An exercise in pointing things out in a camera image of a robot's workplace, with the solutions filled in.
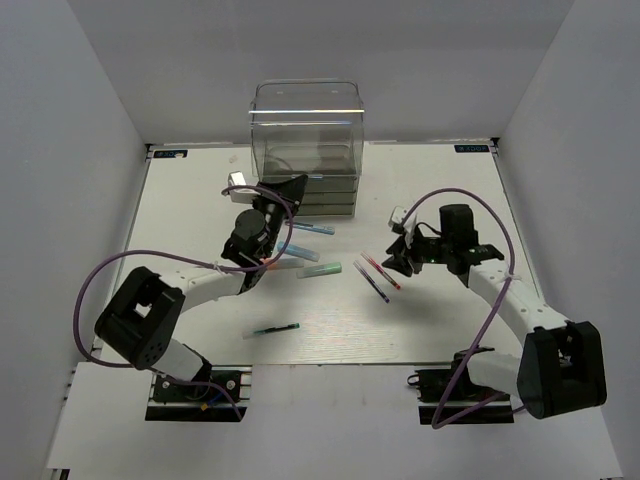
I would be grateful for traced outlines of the blue cap highlighter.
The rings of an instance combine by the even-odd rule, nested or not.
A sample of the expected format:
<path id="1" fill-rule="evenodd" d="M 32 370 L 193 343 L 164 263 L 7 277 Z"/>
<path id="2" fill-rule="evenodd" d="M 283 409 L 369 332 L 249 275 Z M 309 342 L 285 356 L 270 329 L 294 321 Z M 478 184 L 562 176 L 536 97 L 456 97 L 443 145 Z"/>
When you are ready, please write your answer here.
<path id="1" fill-rule="evenodd" d="M 277 244 L 277 249 L 279 252 L 282 252 L 284 255 L 289 255 L 292 257 L 300 258 L 300 259 L 311 261 L 311 262 L 318 262 L 320 259 L 320 254 L 318 252 L 309 250 L 304 247 L 299 247 L 291 243 L 285 244 L 284 241 L 280 241 Z"/>

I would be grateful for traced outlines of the clear acrylic drawer organizer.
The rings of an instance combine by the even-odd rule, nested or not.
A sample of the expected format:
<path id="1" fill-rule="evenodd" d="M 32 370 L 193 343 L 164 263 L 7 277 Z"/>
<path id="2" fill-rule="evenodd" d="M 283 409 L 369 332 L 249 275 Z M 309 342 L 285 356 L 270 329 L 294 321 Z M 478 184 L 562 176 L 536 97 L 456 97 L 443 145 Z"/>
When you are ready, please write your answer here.
<path id="1" fill-rule="evenodd" d="M 364 150 L 364 104 L 355 82 L 264 81 L 249 115 L 254 174 L 261 181 L 306 174 L 301 216 L 355 215 Z"/>

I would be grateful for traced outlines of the orange cap highlighter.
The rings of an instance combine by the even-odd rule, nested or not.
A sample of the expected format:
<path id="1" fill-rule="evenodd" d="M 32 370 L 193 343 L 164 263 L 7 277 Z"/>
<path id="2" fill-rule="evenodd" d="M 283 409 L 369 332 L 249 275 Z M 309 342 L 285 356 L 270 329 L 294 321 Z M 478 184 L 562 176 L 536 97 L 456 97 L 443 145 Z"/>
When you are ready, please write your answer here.
<path id="1" fill-rule="evenodd" d="M 280 257 L 277 261 L 271 263 L 268 261 L 268 270 L 287 270 L 300 269 L 305 265 L 305 261 L 296 257 Z"/>

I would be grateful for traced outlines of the green cap highlighter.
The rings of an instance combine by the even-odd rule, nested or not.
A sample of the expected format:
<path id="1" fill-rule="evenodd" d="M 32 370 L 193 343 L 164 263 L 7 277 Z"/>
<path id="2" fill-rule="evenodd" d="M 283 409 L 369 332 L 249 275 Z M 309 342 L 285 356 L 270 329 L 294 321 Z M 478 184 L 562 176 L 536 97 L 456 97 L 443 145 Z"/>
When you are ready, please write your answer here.
<path id="1" fill-rule="evenodd" d="M 342 272 L 342 264 L 340 262 L 332 262 L 322 265 L 314 265 L 299 269 L 296 272 L 298 279 L 315 278 L 327 275 L 335 275 Z"/>

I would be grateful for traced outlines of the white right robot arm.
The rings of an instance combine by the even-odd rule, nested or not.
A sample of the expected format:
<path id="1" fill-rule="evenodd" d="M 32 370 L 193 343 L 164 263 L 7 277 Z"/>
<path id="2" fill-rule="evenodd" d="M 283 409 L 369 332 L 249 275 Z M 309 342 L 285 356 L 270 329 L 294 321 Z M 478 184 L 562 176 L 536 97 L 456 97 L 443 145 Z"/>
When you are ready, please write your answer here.
<path id="1" fill-rule="evenodd" d="M 440 231 L 428 237 L 415 216 L 395 208 L 389 225 L 398 237 L 384 267 L 411 277 L 426 264 L 445 266 L 491 306 L 522 347 L 518 357 L 481 345 L 456 353 L 442 397 L 482 402 L 506 394 L 537 419 L 603 405 L 607 389 L 597 328 L 554 310 L 511 273 L 496 247 L 480 243 L 468 205 L 445 205 L 439 215 Z"/>

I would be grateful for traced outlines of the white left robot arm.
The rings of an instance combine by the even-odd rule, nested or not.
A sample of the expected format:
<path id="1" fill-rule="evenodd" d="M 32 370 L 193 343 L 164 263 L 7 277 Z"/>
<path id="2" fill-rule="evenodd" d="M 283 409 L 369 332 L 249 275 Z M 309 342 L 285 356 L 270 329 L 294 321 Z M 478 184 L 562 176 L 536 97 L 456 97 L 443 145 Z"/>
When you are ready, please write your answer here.
<path id="1" fill-rule="evenodd" d="M 254 288 L 280 257 L 281 229 L 291 228 L 309 177 L 247 185 L 228 178 L 223 195 L 245 205 L 235 219 L 220 262 L 184 258 L 172 273 L 133 269 L 99 315 L 94 332 L 124 359 L 125 367 L 170 377 L 188 398 L 199 399 L 211 387 L 209 362 L 174 339 L 180 316 L 205 303 L 244 294 Z"/>

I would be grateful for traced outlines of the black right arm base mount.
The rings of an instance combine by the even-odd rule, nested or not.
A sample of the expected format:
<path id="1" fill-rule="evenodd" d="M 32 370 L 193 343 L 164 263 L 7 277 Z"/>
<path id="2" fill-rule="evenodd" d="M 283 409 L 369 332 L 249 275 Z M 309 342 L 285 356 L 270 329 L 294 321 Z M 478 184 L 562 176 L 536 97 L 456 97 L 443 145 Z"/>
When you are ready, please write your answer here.
<path id="1" fill-rule="evenodd" d="M 465 353 L 465 350 L 456 352 L 450 363 L 423 367 L 407 377 L 407 385 L 417 391 L 418 415 L 421 425 L 431 425 L 440 399 Z M 489 387 L 473 385 L 468 372 L 465 371 L 448 397 L 438 421 L 443 422 L 450 416 L 455 416 L 495 394 L 496 392 Z M 453 424 L 489 425 L 512 424 L 513 422 L 514 409 L 510 396 L 502 394 L 492 403 L 454 420 Z"/>

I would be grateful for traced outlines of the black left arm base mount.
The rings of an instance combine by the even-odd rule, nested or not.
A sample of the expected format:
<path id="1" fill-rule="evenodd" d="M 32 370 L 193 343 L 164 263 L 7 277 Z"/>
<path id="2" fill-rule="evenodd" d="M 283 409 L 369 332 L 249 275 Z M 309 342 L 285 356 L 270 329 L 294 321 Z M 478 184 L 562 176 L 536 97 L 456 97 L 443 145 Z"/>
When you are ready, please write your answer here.
<path id="1" fill-rule="evenodd" d="M 205 385 L 174 384 L 154 375 L 145 413 L 151 422 L 237 423 L 249 406 L 252 368 L 217 366 L 203 377 Z"/>

